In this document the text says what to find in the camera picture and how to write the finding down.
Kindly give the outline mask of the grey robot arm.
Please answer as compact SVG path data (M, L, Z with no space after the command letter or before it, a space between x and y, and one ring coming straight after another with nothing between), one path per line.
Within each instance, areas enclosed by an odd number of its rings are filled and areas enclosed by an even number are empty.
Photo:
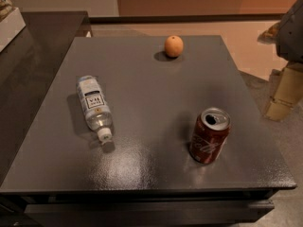
M282 121L303 98L303 0L296 0L280 21L276 53L287 65L276 75L276 86L265 116Z

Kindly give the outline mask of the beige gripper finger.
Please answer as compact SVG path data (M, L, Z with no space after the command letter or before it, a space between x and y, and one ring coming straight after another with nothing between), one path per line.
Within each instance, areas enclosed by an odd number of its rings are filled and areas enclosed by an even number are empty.
M264 115L273 121L284 120L303 99L303 63L289 61L269 77L269 102Z

